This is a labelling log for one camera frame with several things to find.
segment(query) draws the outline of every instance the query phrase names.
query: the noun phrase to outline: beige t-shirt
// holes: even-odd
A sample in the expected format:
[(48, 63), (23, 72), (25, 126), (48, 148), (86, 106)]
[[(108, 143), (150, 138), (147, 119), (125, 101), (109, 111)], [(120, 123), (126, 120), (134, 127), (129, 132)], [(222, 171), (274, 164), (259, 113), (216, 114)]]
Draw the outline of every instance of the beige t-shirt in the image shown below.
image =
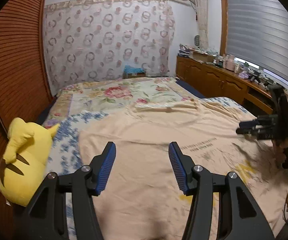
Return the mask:
[[(181, 239), (192, 197), (179, 190), (168, 157), (176, 141), (183, 154), (210, 172), (235, 171), (258, 202), (271, 228), (288, 191), (286, 171), (278, 170), (272, 148), (235, 133), (254, 116), (218, 103), (178, 102), (170, 106), (129, 106), (92, 123), (79, 138), (84, 164), (108, 141), (116, 159), (106, 189), (94, 197), (106, 239)], [(216, 239), (218, 194), (214, 194), (210, 239)]]

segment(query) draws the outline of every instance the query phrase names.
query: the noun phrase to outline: small fan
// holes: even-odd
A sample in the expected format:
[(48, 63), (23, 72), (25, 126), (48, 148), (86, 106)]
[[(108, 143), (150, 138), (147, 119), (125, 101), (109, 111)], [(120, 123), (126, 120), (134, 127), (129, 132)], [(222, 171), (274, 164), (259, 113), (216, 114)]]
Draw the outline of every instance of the small fan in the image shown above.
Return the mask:
[(194, 37), (194, 44), (195, 44), (196, 47), (200, 46), (200, 35), (196, 35)]

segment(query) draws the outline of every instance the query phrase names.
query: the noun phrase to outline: ribbed blue pad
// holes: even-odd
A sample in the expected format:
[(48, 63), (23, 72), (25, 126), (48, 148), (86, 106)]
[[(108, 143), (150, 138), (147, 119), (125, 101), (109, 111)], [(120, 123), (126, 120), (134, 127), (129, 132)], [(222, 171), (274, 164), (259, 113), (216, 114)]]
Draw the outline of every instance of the ribbed blue pad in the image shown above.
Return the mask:
[(103, 161), (102, 167), (100, 169), (99, 175), (97, 177), (97, 186), (95, 188), (96, 193), (99, 195), (103, 190), (105, 190), (109, 174), (116, 157), (116, 146), (113, 143), (111, 148)]
[(170, 143), (168, 146), (168, 156), (172, 164), (177, 184), (179, 185), (180, 190), (183, 191), (184, 194), (186, 194), (186, 192), (188, 191), (186, 172), (184, 171), (182, 163), (180, 162), (180, 159), (177, 156), (177, 153), (172, 143)]

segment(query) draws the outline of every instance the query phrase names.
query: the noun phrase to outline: plush toy ear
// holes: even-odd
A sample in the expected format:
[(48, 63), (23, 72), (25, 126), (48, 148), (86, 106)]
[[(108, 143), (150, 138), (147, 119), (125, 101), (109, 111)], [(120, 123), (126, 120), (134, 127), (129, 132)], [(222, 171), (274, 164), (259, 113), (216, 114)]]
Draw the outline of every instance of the plush toy ear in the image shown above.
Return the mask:
[(3, 154), (3, 159), (6, 164), (16, 160), (17, 150), (23, 146), (27, 140), (34, 136), (34, 131), (29, 129), (29, 126), (20, 118), (15, 118), (9, 126), (7, 137), (9, 142)]
[(55, 136), (55, 134), (57, 133), (57, 129), (60, 127), (60, 124), (57, 123), (56, 125), (54, 125), (53, 127), (49, 128), (48, 131), (51, 134), (52, 138)]

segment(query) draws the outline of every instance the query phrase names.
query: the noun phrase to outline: pikachu plush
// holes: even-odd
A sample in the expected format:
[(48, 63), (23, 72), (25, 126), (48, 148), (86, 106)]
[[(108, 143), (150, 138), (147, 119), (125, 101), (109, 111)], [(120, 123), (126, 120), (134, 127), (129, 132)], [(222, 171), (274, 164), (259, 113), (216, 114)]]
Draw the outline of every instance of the pikachu plush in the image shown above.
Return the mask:
[(59, 124), (50, 129), (15, 118), (0, 161), (0, 191), (15, 204), (27, 206), (44, 179), (45, 165)]

